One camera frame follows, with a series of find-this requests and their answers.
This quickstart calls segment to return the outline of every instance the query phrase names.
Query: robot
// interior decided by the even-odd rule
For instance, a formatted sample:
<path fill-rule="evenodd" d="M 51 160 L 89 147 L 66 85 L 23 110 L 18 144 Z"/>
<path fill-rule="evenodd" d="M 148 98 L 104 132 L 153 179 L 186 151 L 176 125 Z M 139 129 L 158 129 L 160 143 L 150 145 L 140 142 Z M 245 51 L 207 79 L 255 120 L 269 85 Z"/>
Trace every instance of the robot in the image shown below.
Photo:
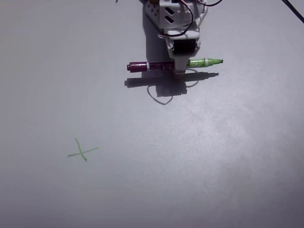
<path fill-rule="evenodd" d="M 145 4 L 148 18 L 159 30 L 159 38 L 165 39 L 169 56 L 174 59 L 177 78 L 184 76 L 189 59 L 200 49 L 200 25 L 209 6 L 213 5 L 206 0 L 148 0 Z"/>

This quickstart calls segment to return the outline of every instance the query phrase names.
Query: gray surface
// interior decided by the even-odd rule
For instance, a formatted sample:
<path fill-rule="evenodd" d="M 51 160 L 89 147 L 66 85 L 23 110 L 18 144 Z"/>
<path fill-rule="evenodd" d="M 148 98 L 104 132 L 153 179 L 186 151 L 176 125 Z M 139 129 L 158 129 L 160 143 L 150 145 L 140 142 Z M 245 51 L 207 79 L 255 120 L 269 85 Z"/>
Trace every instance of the gray surface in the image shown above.
<path fill-rule="evenodd" d="M 0 1 L 0 226 L 304 227 L 303 24 L 223 1 L 198 54 L 219 75 L 163 106 L 124 86 L 161 54 L 143 23 L 138 0 Z"/>

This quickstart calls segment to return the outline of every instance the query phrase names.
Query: black cable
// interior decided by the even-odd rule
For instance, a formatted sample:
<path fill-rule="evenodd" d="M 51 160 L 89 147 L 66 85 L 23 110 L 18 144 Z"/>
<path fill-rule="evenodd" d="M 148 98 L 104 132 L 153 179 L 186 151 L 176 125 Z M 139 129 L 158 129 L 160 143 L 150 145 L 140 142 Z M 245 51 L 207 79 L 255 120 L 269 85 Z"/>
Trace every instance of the black cable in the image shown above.
<path fill-rule="evenodd" d="M 218 4 L 220 4 L 223 0 L 219 0 L 217 1 L 216 3 L 213 3 L 213 4 L 205 4 L 205 3 L 202 3 L 200 0 L 196 0 L 199 4 L 203 5 L 203 6 L 209 6 L 209 7 L 212 7 L 212 6 L 216 6 Z"/>
<path fill-rule="evenodd" d="M 193 12 L 191 10 L 191 8 L 185 3 L 185 1 L 181 0 L 180 1 L 191 13 L 191 23 L 188 25 L 188 27 L 180 34 L 175 34 L 175 35 L 169 35 L 169 34 L 165 34 L 165 33 L 161 33 L 158 36 L 161 38 L 165 38 L 165 37 L 180 37 L 184 34 L 186 34 L 186 32 L 190 29 L 191 25 L 193 24 L 194 21 L 194 16 L 193 16 Z"/>
<path fill-rule="evenodd" d="M 288 1 L 288 0 L 282 0 L 286 6 L 304 23 L 303 16 L 299 13 L 299 11 L 296 10 L 296 8 Z"/>

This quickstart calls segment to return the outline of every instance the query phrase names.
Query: white plastic robot part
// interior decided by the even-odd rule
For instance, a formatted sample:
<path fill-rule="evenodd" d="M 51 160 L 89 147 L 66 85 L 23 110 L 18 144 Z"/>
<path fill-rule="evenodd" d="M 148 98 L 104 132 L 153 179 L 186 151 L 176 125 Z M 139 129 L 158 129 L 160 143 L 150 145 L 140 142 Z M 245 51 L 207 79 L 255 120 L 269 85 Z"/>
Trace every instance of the white plastic robot part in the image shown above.
<path fill-rule="evenodd" d="M 166 38 L 166 45 L 169 56 L 175 61 L 175 73 L 183 75 L 189 58 L 196 56 L 200 48 L 200 25 L 204 20 L 208 7 L 205 7 L 195 0 L 186 0 L 188 6 L 193 13 L 193 24 L 191 28 L 182 36 Z M 180 3 L 172 3 L 171 0 L 160 0 L 159 5 L 153 5 L 149 1 L 145 6 L 146 14 L 159 29 L 169 35 L 180 34 L 184 31 L 187 25 L 191 22 L 191 12 L 181 7 Z M 175 40 L 196 40 L 196 48 L 191 54 L 175 55 L 174 41 Z"/>

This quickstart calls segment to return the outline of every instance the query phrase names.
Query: hand-drawn x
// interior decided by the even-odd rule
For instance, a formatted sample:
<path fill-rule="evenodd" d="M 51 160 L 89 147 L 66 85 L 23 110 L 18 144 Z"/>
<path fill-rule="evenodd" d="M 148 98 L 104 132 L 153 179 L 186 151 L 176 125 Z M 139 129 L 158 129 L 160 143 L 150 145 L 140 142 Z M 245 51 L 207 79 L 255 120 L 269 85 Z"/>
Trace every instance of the hand-drawn x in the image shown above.
<path fill-rule="evenodd" d="M 79 153 L 70 154 L 70 155 L 68 155 L 68 157 L 72 157 L 72 156 L 75 156 L 75 155 L 81 155 L 81 157 L 86 161 L 86 157 L 84 156 L 84 153 L 88 153 L 88 152 L 90 152 L 90 151 L 94 151 L 94 150 L 97 150 L 97 149 L 98 149 L 98 147 L 96 147 L 96 148 L 90 149 L 90 150 L 88 150 L 88 151 L 82 152 L 82 151 L 81 151 L 81 148 L 80 148 L 80 143 L 79 143 L 78 139 L 75 138 L 75 140 L 76 140 L 76 143 L 77 143 L 77 145 L 78 145 Z"/>

